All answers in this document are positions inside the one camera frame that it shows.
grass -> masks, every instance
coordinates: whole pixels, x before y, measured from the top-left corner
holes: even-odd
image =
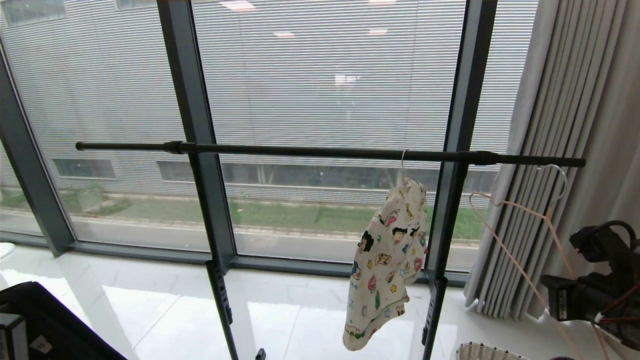
[[[63,193],[65,208],[73,214],[84,214],[83,208],[101,202],[95,194]],[[29,209],[21,193],[3,194],[0,206]],[[367,227],[374,210],[358,206],[325,206],[306,204],[282,204],[278,202],[229,202],[231,219],[235,225],[279,227],[302,231],[339,231],[360,233]],[[433,209],[428,209],[427,230],[430,227]],[[146,220],[202,222],[200,203],[197,200],[123,199],[112,208],[95,215],[113,215]],[[460,208],[453,237],[480,239],[483,223],[472,209]]]

white basket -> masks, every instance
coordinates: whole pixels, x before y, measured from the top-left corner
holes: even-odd
[[[456,350],[457,360],[527,360],[507,350],[487,347],[484,344],[468,343]]]

clothes rack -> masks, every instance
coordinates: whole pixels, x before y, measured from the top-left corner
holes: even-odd
[[[469,165],[494,165],[494,164],[515,164],[515,165],[558,165],[560,167],[584,167],[585,159],[579,158],[559,158],[550,156],[524,156],[524,155],[503,155],[488,151],[461,151],[461,152],[437,152],[437,151],[412,151],[412,150],[385,150],[385,149],[354,149],[354,148],[334,148],[334,147],[270,147],[254,145],[223,145],[223,144],[200,144],[193,142],[172,141],[165,143],[86,143],[77,142],[76,149],[85,150],[112,150],[112,151],[163,151],[170,154],[246,154],[246,155],[272,155],[272,156],[301,156],[311,158],[358,158],[375,160],[405,160],[405,161],[439,161],[456,163],[455,184],[452,186],[455,197],[447,204],[445,214],[446,228],[451,229],[437,244],[437,258],[435,273],[428,274],[431,283],[431,299],[429,301],[429,311],[426,318],[425,327],[422,332],[422,344],[424,345],[423,360],[431,358],[431,351],[435,342],[435,334],[438,327],[440,312],[444,302],[444,295],[447,286],[447,278],[444,276],[447,268],[447,258],[449,247],[451,246],[452,230],[455,225],[455,218],[458,212],[458,204],[462,196],[462,188],[467,176]],[[197,156],[192,158],[191,166],[197,164]],[[196,188],[200,195],[202,188],[196,177]],[[213,241],[212,228],[205,224],[207,239],[211,248],[212,259],[206,262],[209,281],[213,290],[216,307],[222,323],[222,329],[227,341],[227,347],[231,359],[238,360],[236,345],[231,332],[232,313],[228,303],[224,276],[221,271],[218,249]],[[431,237],[429,237],[429,251],[431,251]],[[260,349],[256,355],[256,360],[265,360],[266,353]]]

green lawn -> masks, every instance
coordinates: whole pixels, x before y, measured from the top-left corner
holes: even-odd
[[[150,220],[176,220],[201,222],[202,214],[197,201],[133,199],[130,208],[114,216]],[[336,207],[322,205],[291,205],[277,202],[230,201],[231,219],[235,225],[281,227],[286,229],[363,231],[374,210],[372,208]],[[428,209],[428,226],[432,209]],[[480,239],[483,224],[472,209],[461,208],[454,229],[454,238]]]

gray curtain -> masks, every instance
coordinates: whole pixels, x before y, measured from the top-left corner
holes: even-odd
[[[627,122],[634,121],[622,114],[614,118],[612,113],[602,112],[606,104],[620,100],[620,87],[612,85],[619,69],[614,68],[612,61],[628,41],[621,26],[628,26],[631,15],[635,15],[625,8],[637,5],[627,3],[626,0],[540,1],[513,112],[508,153],[585,157],[588,166],[565,169],[569,180],[567,195],[555,204],[551,204],[551,199],[559,193],[563,182],[553,168],[502,166],[492,191],[495,200],[517,202],[539,213],[552,206],[552,222],[566,250],[570,248],[568,235],[578,226],[594,222],[581,217],[579,209],[602,201],[602,193],[593,186],[597,183],[594,176],[600,176],[603,169],[600,156],[607,156],[604,149],[619,145],[607,143],[608,135],[602,130],[625,129]],[[637,147],[637,140],[629,144]],[[612,150],[606,161],[612,161],[615,152]],[[562,274],[563,262],[541,220],[512,207],[491,207],[488,222],[535,284],[541,274]],[[543,308],[537,306],[537,299],[532,302],[532,295],[520,272],[489,231],[485,231],[479,257],[465,287],[467,306],[476,303],[478,313],[519,319],[527,312],[541,314]]]

